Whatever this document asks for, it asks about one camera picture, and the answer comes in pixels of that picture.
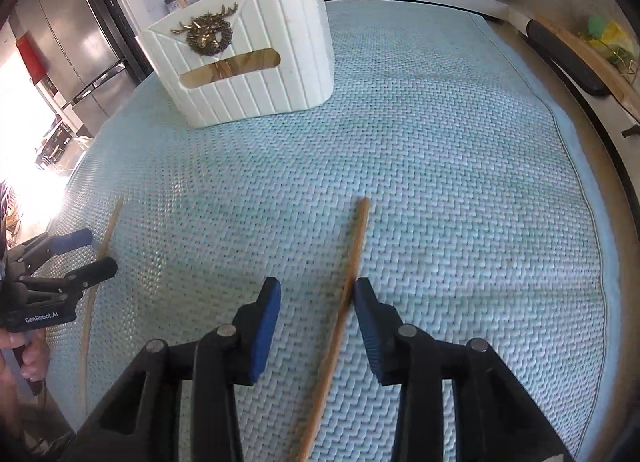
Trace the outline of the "person's left hand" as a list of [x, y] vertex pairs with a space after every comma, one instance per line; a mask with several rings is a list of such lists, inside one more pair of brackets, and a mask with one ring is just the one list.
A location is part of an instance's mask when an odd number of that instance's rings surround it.
[[[44, 329], [35, 330], [32, 339], [23, 352], [21, 374], [29, 381], [37, 382], [46, 377], [50, 361], [50, 349], [46, 341]], [[25, 345], [25, 337], [21, 333], [1, 330], [1, 347], [14, 349]], [[6, 362], [1, 360], [1, 419], [6, 425], [20, 422], [18, 413], [16, 384]]]

